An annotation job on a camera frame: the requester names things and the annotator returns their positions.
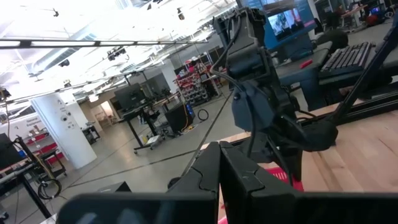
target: black cable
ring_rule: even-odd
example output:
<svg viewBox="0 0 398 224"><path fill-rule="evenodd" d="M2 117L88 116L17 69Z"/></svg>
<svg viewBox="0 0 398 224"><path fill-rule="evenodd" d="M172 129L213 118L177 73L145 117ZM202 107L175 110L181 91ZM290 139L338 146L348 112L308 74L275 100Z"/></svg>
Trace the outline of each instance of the black cable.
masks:
<svg viewBox="0 0 398 224"><path fill-rule="evenodd" d="M219 57L219 59L216 61L216 63L214 63L213 66L211 66L210 68L210 73L216 76L219 76L221 78L225 78L226 80L228 80L229 82L231 82L239 91L243 91L241 85L238 83L238 81L236 81L235 79L233 79L232 77L225 75L221 72L217 72L215 70L215 68L218 67L218 64L224 59L224 57L226 56L226 54L228 53L228 50L232 47L232 45L234 44L236 38L238 37L239 31L241 29L241 17L238 16L238 27L236 28L236 31L234 33L234 36L232 37L232 40L229 42L228 46L226 47L226 49L224 50L224 52L221 54L221 56Z"/></svg>
<svg viewBox="0 0 398 224"><path fill-rule="evenodd" d="M206 113L206 118L201 118L200 117L200 112L201 111L204 111L205 113ZM207 112L207 110L205 110L205 109L200 109L199 111L198 111L198 118L199 118L199 120L201 120L201 121L206 121L208 118L209 118L209 112Z"/></svg>
<svg viewBox="0 0 398 224"><path fill-rule="evenodd" d="M272 141L272 139L268 136L268 144L270 146L270 148L272 149L272 151L274 152L275 156L278 158L280 165L282 166L282 169L286 172L287 177L289 178L289 184L290 186L293 187L293 177L290 174L289 168L287 167L287 164L285 162L284 157L282 156L282 154L279 152L278 148L275 146L274 142Z"/></svg>
<svg viewBox="0 0 398 224"><path fill-rule="evenodd" d="M304 137L304 139L307 139L307 134L305 134L304 129L299 124L297 124L292 118L290 118L289 116L284 115L284 114L280 118L284 119L289 124L291 124L293 127L295 127L296 130L299 131L300 134Z"/></svg>
<svg viewBox="0 0 398 224"><path fill-rule="evenodd" d="M58 188L57 192L53 196L48 196L45 191L45 188L49 186L49 184L48 184L49 182L53 182ZM39 188L37 189L37 195L39 196L40 199L51 200L55 197L58 197L60 195L61 191L62 191L61 183L57 179L49 179L47 182L40 183Z"/></svg>
<svg viewBox="0 0 398 224"><path fill-rule="evenodd" d="M247 156L248 158L250 158L251 155L251 151L253 149L253 144L254 144L254 138L256 137L256 122L254 120L254 114L253 114L253 108L252 108L252 104L251 101L249 101L249 99L246 97L246 106L249 110L249 115L250 115L250 120L251 120L251 134L250 134L250 141L249 141L249 146L248 146L248 152L247 152Z"/></svg>
<svg viewBox="0 0 398 224"><path fill-rule="evenodd" d="M69 200L66 197L62 196L62 195L58 195L58 197L61 197L61 198L65 199L65 200Z"/></svg>
<svg viewBox="0 0 398 224"><path fill-rule="evenodd" d="M298 110L298 112L300 112L300 113L302 113L302 114L306 114L306 115L311 116L311 117L313 117L313 118L316 118L316 116L315 116L314 114L311 114L310 112L303 111L303 110Z"/></svg>
<svg viewBox="0 0 398 224"><path fill-rule="evenodd" d="M210 134L210 131L213 129L214 124L216 123L218 117L220 116L222 110L224 109L224 106L225 106L226 102L231 97L231 95L232 95L232 92L228 95L227 99L225 99L224 104L221 106L220 110L218 111L216 117L214 118L213 122L211 123L211 125L210 125L209 129L207 130L205 136L203 137L203 139L199 143L198 148L193 153L192 158L189 160L189 162L188 162L187 166L185 167L184 171L182 172L181 176L184 176L188 172L188 170L191 168L191 165L195 162L195 159L198 157L203 143L205 143L205 140L206 140L207 136Z"/></svg>

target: cable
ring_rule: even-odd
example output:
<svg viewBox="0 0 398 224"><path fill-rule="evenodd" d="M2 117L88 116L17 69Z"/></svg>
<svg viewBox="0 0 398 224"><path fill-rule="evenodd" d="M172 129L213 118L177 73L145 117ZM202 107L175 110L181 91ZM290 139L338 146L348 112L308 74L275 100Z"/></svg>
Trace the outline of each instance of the cable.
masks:
<svg viewBox="0 0 398 224"><path fill-rule="evenodd" d="M46 171L47 175L51 177L51 179L55 179L55 177L52 175L52 173L47 169L47 167L43 164L42 160L39 159L35 154L33 154L34 157L36 157L37 161L40 163L40 165L43 167L43 169Z"/></svg>
<svg viewBox="0 0 398 224"><path fill-rule="evenodd" d="M303 111L303 110L298 110L298 112L302 113L302 114L306 114L308 116L311 116L313 118L316 118L317 116L315 116L314 114L311 114L310 112L307 111Z"/></svg>
<svg viewBox="0 0 398 224"><path fill-rule="evenodd" d="M249 114L250 114L250 120L251 120L250 141L249 141L248 153L246 154L250 158L251 151L253 149L254 138L256 137L256 122L254 121L254 114L253 114L253 110L252 110L252 104L249 101L249 99L247 99L247 98L246 98L246 106L248 107Z"/></svg>
<svg viewBox="0 0 398 224"><path fill-rule="evenodd" d="M185 128L187 128L187 126L188 126L187 106L186 106L185 103L183 103L183 105L184 105L185 119L186 119L187 121L185 122L185 126L181 129L181 132L182 132Z"/></svg>
<svg viewBox="0 0 398 224"><path fill-rule="evenodd" d="M200 112L201 112L201 111L204 111L204 112L206 113L206 118L201 118L201 117L200 117ZM198 111L198 119L199 119L200 121L206 121L208 118L209 118L209 112L207 112L207 110L205 110L205 109L200 109L200 110Z"/></svg>
<svg viewBox="0 0 398 224"><path fill-rule="evenodd" d="M225 106L226 102L227 102L228 99L231 97L232 93L233 93L233 92L231 92L231 93L228 95L227 99L225 99L224 104L221 106L220 110L218 111L216 117L214 118L213 122L211 123L211 125L210 125L209 129L207 130L205 136L203 137L203 139L202 139L201 142L199 143L199 146L197 147L197 149L196 149L195 152L193 153L192 158L189 160L189 162L188 162L187 166L185 167L184 171L182 172L181 176L185 175L185 174L188 172L188 170L191 168L191 165L195 162L195 159L198 157L199 152L201 151L201 147L202 147L203 143L205 142L207 136L210 134L210 131L213 129L214 124L216 123L218 117L220 116L222 110L224 109L224 106Z"/></svg>
<svg viewBox="0 0 398 224"><path fill-rule="evenodd" d="M45 188L49 186L48 184L49 182L53 182L58 187L57 192L53 196L48 196L47 192L45 191ZM49 179L46 182L42 181L42 183L39 185L39 188L37 189L37 195L39 196L40 199L51 200L58 197L61 191L62 191L61 183L57 179Z"/></svg>
<svg viewBox="0 0 398 224"><path fill-rule="evenodd" d="M284 114L280 118L284 119L285 121L293 125L293 127L295 127L299 131L299 133L304 137L304 139L307 139L307 134L305 134L303 128L299 124L297 124L292 118Z"/></svg>
<svg viewBox="0 0 398 224"><path fill-rule="evenodd" d="M62 195L58 195L58 197L61 197L61 198L65 199L65 200L69 200L66 197L62 196Z"/></svg>
<svg viewBox="0 0 398 224"><path fill-rule="evenodd" d="M226 54L228 53L228 50L232 47L232 45L234 44L236 38L238 37L239 34L239 30L241 29L241 17L238 16L238 27L236 28L236 31L234 33L234 36L232 38L232 40L229 42L228 46L226 47L226 49L224 50L224 52L221 54L220 58L216 61L216 63L214 63L213 66L211 66L210 68L210 73L214 74L216 76L219 76L221 78L225 78L226 80L228 80L229 82L231 82L239 91L243 91L243 89L241 88L241 85L238 83L238 81L236 81L235 79L233 79L232 77L225 75L221 72L217 72L215 70L215 68L217 68L217 65L222 61L222 59L226 56Z"/></svg>
<svg viewBox="0 0 398 224"><path fill-rule="evenodd" d="M293 178L292 175L290 174L289 168L287 167L287 164L282 156L282 154L279 152L278 148L275 146L274 142L271 140L271 138L268 136L268 144L272 151L275 153L275 156L278 158L280 165L282 166L282 169L286 172L287 177L289 178L289 184L290 186L293 187Z"/></svg>

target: desk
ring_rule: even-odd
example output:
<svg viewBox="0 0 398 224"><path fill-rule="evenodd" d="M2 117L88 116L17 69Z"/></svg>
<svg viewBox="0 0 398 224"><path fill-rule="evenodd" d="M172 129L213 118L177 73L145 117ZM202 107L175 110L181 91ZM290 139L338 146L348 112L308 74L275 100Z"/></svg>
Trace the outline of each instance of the desk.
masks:
<svg viewBox="0 0 398 224"><path fill-rule="evenodd" d="M174 93L173 95L166 97L163 100L156 101L154 104L152 104L152 107L161 105L162 109L163 109L163 113L166 113L169 110L169 108L167 107L166 104L170 103L170 100L174 100L175 97L177 97L181 101L181 93L178 91L178 92Z"/></svg>
<svg viewBox="0 0 398 224"><path fill-rule="evenodd" d="M139 147L135 147L134 148L134 153L135 154L137 154L137 150L139 150L139 149L145 149L145 148L150 147L150 144L148 144L148 145L143 145L142 144L141 140L139 139L139 137L138 137L138 135L136 133L136 130L132 127L131 120L133 118L137 117L138 115L141 115L144 118L144 121L148 124L150 130L152 131L152 134L154 136L157 135L154 124L152 124L152 121L150 120L148 114L144 111L144 108L147 107L147 106L148 105L142 105L142 106L140 106L140 107L138 107L136 109L133 109L133 110L128 111L128 112L123 114L123 118L122 118L123 121L127 121L127 124L129 125L132 134L137 139L137 142L139 144Z"/></svg>
<svg viewBox="0 0 398 224"><path fill-rule="evenodd" d="M22 168L20 170L16 170L16 171L12 172L12 173L8 174L7 176L3 177L2 179L0 179L0 184L4 184L11 179L17 178L18 182L22 183L24 185L27 193L29 194L31 199L35 202L36 206L42 212L44 217L50 218L51 214L47 210L47 207L43 204L43 202L41 201L39 196L36 194L35 190L32 188L32 186L30 186L29 181L25 178L25 174L28 173L34 167L35 167L34 164L29 164L25 168Z"/></svg>
<svg viewBox="0 0 398 224"><path fill-rule="evenodd" d="M330 105L312 113L337 108ZM302 183L305 191L396 192L398 190L398 111L338 126L336 146L323 152L303 152ZM249 137L241 133L220 141ZM275 163L260 164L264 168Z"/></svg>
<svg viewBox="0 0 398 224"><path fill-rule="evenodd" d="M305 101L308 104L308 110L310 111L326 106L325 100L323 97L320 97L322 96L322 89L318 84L318 74L329 54L331 45L331 41L320 44L313 51L313 55L276 68L276 72L282 85L290 86L294 83L300 83ZM300 69L300 64L310 59L313 60L312 64Z"/></svg>
<svg viewBox="0 0 398 224"><path fill-rule="evenodd" d="M356 27L359 27L361 25L361 22L359 21L359 17L356 16L355 14L357 12L360 12L361 10L363 10L367 6L368 5L359 6L356 9L353 9L353 10L348 11L348 12L344 13L343 15L341 15L341 18L342 18L341 26L344 27L344 18L351 17L352 15L354 15L354 20L355 20Z"/></svg>
<svg viewBox="0 0 398 224"><path fill-rule="evenodd" d="M33 155L35 155L35 156L38 156L39 154L40 154L40 153L38 153L38 152L33 152ZM23 159L23 160L21 160L21 161L15 163L14 165L11 165L11 166L9 166L9 167L3 169L3 170L0 170L0 175L5 174L7 171L16 169L18 166L23 166L23 165L24 165L26 162L28 162L28 161L29 161L29 158L28 158L28 157L25 157L25 159Z"/></svg>
<svg viewBox="0 0 398 224"><path fill-rule="evenodd" d="M87 126L81 129L81 131L86 136L89 144L94 144L98 139L101 138L93 125Z"/></svg>

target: standing desk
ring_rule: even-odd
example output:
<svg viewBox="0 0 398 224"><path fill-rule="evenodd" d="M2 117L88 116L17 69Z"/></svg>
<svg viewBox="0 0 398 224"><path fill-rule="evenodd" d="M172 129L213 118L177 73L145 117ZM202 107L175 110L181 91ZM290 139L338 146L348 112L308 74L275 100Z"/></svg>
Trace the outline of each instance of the standing desk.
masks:
<svg viewBox="0 0 398 224"><path fill-rule="evenodd" d="M321 115L338 104L312 111ZM305 191L397 192L398 111L391 111L338 126L336 145L323 152L303 152L302 183ZM240 133L220 141L249 137ZM260 164L268 169L277 164ZM220 195L220 206L223 203ZM219 218L225 215L220 208Z"/></svg>
<svg viewBox="0 0 398 224"><path fill-rule="evenodd" d="M149 104L146 105L142 105L138 108L135 108L133 110L130 110L126 113L123 114L123 121L126 121L127 124L129 125L129 128L132 132L132 134L134 135L134 137L137 139L137 142L139 144L139 147L135 147L134 148L134 153L137 154L137 150L139 149L145 149L150 147L150 144L148 145L143 145L143 143L141 142L141 140L138 137L138 134L136 132L136 130L134 129L134 127L131 124L131 120L134 119L135 117L137 117L138 115L141 115L144 118L144 121L148 124L150 130L152 131L152 134L154 136L157 135L156 130L155 130L155 126L154 124L152 124L152 121L150 120L148 114L144 111L144 108L147 107Z"/></svg>

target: monitor screen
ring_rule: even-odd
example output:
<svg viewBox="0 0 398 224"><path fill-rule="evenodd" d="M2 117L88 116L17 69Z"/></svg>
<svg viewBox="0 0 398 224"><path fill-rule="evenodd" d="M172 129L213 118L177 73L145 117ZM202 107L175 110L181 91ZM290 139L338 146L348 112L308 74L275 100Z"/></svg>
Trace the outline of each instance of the monitor screen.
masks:
<svg viewBox="0 0 398 224"><path fill-rule="evenodd" d="M23 157L15 149L6 133L0 134L0 170L3 170L17 162L23 160Z"/></svg>
<svg viewBox="0 0 398 224"><path fill-rule="evenodd" d="M265 12L264 43L269 50L275 50L317 26L307 0L240 0L238 5Z"/></svg>
<svg viewBox="0 0 398 224"><path fill-rule="evenodd" d="M145 99L145 95L141 91L141 86L138 83L115 91L114 94L125 110L139 106L140 101Z"/></svg>

